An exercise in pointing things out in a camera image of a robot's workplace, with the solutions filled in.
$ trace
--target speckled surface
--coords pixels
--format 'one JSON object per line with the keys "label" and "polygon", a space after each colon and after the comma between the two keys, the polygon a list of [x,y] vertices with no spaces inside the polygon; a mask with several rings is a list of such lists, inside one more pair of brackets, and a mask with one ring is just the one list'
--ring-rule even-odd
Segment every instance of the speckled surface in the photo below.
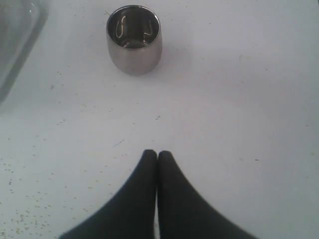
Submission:
{"label": "speckled surface", "polygon": [[54,0],[0,108],[0,239],[57,238],[171,150],[216,209],[261,239],[316,238],[317,1],[135,1],[162,24],[142,77],[108,56],[125,0]]}

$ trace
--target stainless steel sink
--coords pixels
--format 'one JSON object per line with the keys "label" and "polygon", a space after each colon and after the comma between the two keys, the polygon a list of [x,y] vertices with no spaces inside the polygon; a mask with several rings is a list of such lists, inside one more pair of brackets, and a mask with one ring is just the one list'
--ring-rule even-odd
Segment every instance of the stainless steel sink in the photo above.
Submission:
{"label": "stainless steel sink", "polygon": [[8,95],[47,18],[37,0],[0,0],[0,103]]}

